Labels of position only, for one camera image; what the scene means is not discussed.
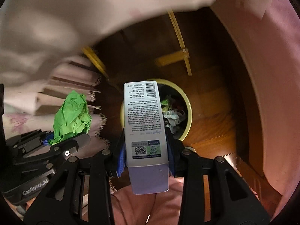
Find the green paper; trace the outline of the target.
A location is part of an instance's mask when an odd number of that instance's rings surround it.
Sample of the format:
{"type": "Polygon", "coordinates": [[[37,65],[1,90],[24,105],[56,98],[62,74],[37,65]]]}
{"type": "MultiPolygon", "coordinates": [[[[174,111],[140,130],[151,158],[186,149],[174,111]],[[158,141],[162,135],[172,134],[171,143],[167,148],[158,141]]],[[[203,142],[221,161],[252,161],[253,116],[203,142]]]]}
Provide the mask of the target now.
{"type": "Polygon", "coordinates": [[[55,145],[78,134],[87,134],[91,123],[86,96],[72,90],[54,117],[53,138],[49,144],[55,145]]]}

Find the white purple medicine box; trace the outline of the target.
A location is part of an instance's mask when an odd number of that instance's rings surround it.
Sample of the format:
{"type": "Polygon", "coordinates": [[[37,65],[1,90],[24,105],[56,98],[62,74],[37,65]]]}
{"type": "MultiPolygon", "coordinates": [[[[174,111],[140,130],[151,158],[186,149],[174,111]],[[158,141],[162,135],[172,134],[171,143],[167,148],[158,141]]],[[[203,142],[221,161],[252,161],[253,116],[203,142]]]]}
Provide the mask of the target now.
{"type": "Polygon", "coordinates": [[[133,194],[168,191],[167,140],[157,82],[124,84],[124,142],[133,194]]]}

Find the light green pouch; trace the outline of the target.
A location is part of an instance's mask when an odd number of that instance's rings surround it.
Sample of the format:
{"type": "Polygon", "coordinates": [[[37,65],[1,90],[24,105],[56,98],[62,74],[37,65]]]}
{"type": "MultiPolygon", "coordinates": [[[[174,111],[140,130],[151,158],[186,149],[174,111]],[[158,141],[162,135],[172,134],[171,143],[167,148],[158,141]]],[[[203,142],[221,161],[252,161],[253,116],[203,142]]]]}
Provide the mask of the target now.
{"type": "Polygon", "coordinates": [[[173,110],[173,103],[174,99],[171,97],[171,95],[168,95],[166,99],[161,101],[162,112],[168,112],[173,110]]]}

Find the brown paper bag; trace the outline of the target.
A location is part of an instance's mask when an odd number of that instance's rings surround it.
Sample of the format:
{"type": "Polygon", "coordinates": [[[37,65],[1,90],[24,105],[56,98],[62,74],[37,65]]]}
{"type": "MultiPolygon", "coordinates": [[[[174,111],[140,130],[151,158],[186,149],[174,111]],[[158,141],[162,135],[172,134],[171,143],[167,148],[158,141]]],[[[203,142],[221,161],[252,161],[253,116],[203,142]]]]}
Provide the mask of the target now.
{"type": "Polygon", "coordinates": [[[163,112],[165,125],[169,127],[172,134],[180,130],[179,124],[186,119],[186,114],[182,110],[173,109],[168,112],[163,112]]]}

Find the blue trash bin yellow rim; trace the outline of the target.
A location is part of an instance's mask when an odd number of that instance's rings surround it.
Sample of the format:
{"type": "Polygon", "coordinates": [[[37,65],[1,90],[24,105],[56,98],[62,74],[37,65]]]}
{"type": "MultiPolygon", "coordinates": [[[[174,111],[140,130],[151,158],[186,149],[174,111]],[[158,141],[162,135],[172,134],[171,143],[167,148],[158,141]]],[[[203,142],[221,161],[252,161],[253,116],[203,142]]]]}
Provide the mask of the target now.
{"type": "Polygon", "coordinates": [[[191,103],[176,84],[163,79],[124,84],[121,124],[128,141],[162,136],[164,128],[182,141],[191,123],[191,103]]]}

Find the right yellow slipper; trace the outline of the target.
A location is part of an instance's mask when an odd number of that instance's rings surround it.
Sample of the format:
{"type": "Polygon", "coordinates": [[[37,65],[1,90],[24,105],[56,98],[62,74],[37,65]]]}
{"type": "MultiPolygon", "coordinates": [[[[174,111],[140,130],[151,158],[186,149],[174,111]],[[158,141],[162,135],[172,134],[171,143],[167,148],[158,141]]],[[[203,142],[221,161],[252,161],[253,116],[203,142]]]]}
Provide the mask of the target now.
{"type": "Polygon", "coordinates": [[[193,151],[194,153],[196,153],[195,148],[191,147],[191,146],[185,146],[185,149],[189,149],[190,151],[193,151]]]}

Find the right pink trouser leg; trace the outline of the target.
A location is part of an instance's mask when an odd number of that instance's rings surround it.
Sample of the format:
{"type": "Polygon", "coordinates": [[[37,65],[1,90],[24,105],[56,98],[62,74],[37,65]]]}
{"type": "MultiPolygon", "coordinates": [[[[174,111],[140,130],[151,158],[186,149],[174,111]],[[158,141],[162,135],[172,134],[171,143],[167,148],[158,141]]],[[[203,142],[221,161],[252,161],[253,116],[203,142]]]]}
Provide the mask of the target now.
{"type": "Polygon", "coordinates": [[[169,189],[155,195],[147,224],[178,224],[183,187],[184,177],[169,177],[169,189]]]}

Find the cartoon monster tablecloth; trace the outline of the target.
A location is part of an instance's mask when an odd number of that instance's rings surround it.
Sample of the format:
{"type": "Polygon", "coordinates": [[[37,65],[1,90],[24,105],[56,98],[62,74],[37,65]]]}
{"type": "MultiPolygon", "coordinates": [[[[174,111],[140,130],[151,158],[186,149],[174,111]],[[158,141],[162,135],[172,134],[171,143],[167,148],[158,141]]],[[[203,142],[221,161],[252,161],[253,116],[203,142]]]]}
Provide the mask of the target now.
{"type": "MultiPolygon", "coordinates": [[[[1,83],[37,89],[65,57],[136,22],[216,0],[1,0],[1,83]]],[[[264,15],[271,0],[242,0],[264,15]]]]}

